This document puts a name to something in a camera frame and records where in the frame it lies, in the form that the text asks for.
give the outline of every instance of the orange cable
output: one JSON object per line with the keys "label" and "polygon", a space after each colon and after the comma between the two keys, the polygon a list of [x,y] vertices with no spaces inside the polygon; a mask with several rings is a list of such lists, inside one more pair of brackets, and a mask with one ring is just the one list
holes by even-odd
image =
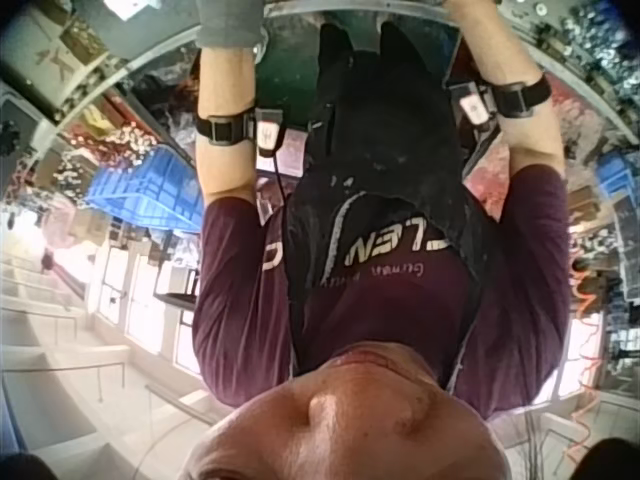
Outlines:
{"label": "orange cable", "polygon": [[[577,256],[578,255],[576,254],[572,258],[572,260],[571,260],[571,264],[572,265],[573,265],[573,260]],[[575,280],[575,284],[574,284],[574,286],[572,288],[572,291],[573,291],[573,294],[577,298],[579,298],[581,300],[580,306],[578,307],[578,311],[576,312],[576,320],[581,322],[583,325],[586,325],[586,326],[589,326],[589,327],[594,327],[593,332],[587,337],[587,339],[580,346],[580,350],[582,350],[591,341],[591,339],[594,336],[596,336],[596,335],[598,335],[600,333],[600,330],[602,328],[602,322],[604,322],[604,319],[601,319],[601,321],[599,323],[589,323],[589,322],[587,322],[586,320],[583,319],[585,310],[597,298],[597,295],[595,295],[595,294],[585,294],[585,293],[582,293],[582,292],[579,291],[580,285],[582,284],[584,279],[590,273],[591,273],[591,271],[589,271],[589,270],[587,270],[585,272],[577,272],[573,267],[571,268],[571,276]],[[569,459],[573,463],[575,463],[576,465],[579,463],[579,460],[575,456],[575,451],[585,446],[585,444],[587,443],[589,438],[591,438],[591,433],[592,433],[591,427],[589,426],[589,424],[587,424],[583,420],[583,417],[589,411],[591,411],[593,408],[595,408],[600,403],[600,398],[599,398],[598,394],[596,393],[596,389],[593,388],[591,385],[587,385],[586,383],[584,383],[583,380],[584,380],[584,377],[587,374],[587,372],[592,372],[593,370],[598,368],[600,365],[602,365],[602,358],[600,358],[600,357],[592,357],[592,356],[584,355],[582,352],[580,352],[580,358],[590,362],[589,365],[587,365],[584,368],[584,370],[582,371],[582,373],[580,375],[580,386],[586,391],[587,396],[590,397],[590,401],[585,407],[581,408],[578,411],[573,412],[571,414],[571,419],[575,423],[580,425],[582,428],[584,428],[585,436],[584,436],[584,438],[582,438],[582,440],[580,440],[574,446],[568,447],[564,452],[565,455],[567,457],[569,457]]]}

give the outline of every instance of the blue plastic bin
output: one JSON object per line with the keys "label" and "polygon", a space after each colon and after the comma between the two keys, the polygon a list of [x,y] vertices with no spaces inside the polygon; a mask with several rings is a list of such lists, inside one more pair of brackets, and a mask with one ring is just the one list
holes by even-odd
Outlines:
{"label": "blue plastic bin", "polygon": [[133,225],[198,233],[202,192],[196,171],[171,148],[159,145],[132,172],[100,169],[86,201]]}
{"label": "blue plastic bin", "polygon": [[633,204],[637,206],[635,180],[620,152],[610,152],[604,155],[598,162],[596,175],[600,182],[600,188],[608,197],[612,197],[618,192],[626,192],[631,197]]}

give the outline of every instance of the wrist strap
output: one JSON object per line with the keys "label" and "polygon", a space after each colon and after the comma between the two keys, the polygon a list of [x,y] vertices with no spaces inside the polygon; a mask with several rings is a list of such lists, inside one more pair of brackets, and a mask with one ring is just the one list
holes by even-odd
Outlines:
{"label": "wrist strap", "polygon": [[533,108],[551,98],[552,90],[546,76],[533,85],[523,82],[510,85],[492,85],[493,98],[498,113],[505,118],[528,118]]}
{"label": "wrist strap", "polygon": [[209,139],[212,145],[230,147],[253,139],[253,107],[237,115],[212,115],[201,118],[196,115],[196,130]]}

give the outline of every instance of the wire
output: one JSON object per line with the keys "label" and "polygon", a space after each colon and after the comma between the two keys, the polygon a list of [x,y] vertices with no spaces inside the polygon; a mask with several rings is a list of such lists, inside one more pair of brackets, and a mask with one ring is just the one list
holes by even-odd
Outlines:
{"label": "wire", "polygon": [[280,169],[278,168],[278,155],[273,154],[273,168],[276,172],[276,179],[278,180],[278,188],[280,189],[280,196],[282,197],[282,204],[287,203],[287,196],[284,193],[284,185],[282,184],[282,177],[280,176]]}
{"label": "wire", "polygon": [[585,378],[585,375],[588,372],[593,373],[593,371],[596,368],[602,365],[602,359],[600,357],[584,355],[582,353],[582,350],[591,341],[593,337],[600,334],[600,331],[602,329],[602,322],[604,321],[603,319],[601,319],[601,321],[598,323],[590,323],[583,318],[584,312],[596,300],[597,295],[582,293],[579,290],[580,285],[582,285],[582,282],[584,281],[584,279],[591,274],[591,271],[585,270],[584,272],[578,272],[573,268],[573,261],[578,256],[579,256],[579,253],[575,254],[571,259],[571,265],[572,265],[571,276],[574,279],[574,285],[573,285],[572,291],[573,291],[573,295],[575,295],[577,298],[580,299],[580,306],[578,307],[578,311],[576,312],[576,320],[578,320],[585,326],[593,327],[593,332],[587,337],[587,339],[580,346],[580,358],[582,360],[586,360],[589,362],[589,364],[582,370],[582,373],[580,374],[580,380],[579,380],[580,386],[586,392],[588,403],[585,407],[571,414],[571,419],[575,423],[580,425],[582,428],[584,428],[585,436],[572,447],[568,447],[564,452],[564,454],[576,465],[580,462],[580,460],[576,457],[575,452],[586,445],[586,443],[589,441],[589,438],[591,438],[591,434],[592,434],[591,427],[586,421],[584,421],[583,417],[600,403],[600,397],[597,394],[597,390],[593,388],[592,385],[585,383],[583,380]]}
{"label": "wire", "polygon": [[166,432],[164,432],[162,435],[160,435],[160,437],[158,437],[152,444],[151,446],[147,449],[146,452],[144,452],[144,455],[142,455],[142,458],[140,459],[140,462],[138,463],[138,466],[136,467],[135,471],[133,472],[133,477],[131,477],[131,480],[136,480],[136,478],[138,478],[138,474],[140,473],[140,470],[142,469],[142,466],[145,462],[145,460],[147,459],[147,457],[151,454],[151,452],[153,452],[155,450],[155,448],[162,442],[164,441],[169,435],[171,435],[173,432],[175,432],[176,430],[178,430],[180,427],[186,425],[187,423],[189,423],[191,420],[193,420],[193,418],[187,418],[186,420],[178,423],[177,425],[174,425],[173,427],[171,427],[169,430],[167,430]]}

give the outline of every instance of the lips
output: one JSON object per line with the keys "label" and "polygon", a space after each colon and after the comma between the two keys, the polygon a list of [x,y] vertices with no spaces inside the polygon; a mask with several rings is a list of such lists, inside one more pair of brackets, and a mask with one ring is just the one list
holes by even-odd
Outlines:
{"label": "lips", "polygon": [[382,355],[371,349],[356,347],[349,350],[332,360],[329,360],[322,368],[340,368],[347,365],[374,365],[376,367],[388,370],[405,380],[418,385],[424,385],[424,381],[421,381],[416,375],[412,375],[410,371],[403,368],[400,364],[390,359],[386,355]]}

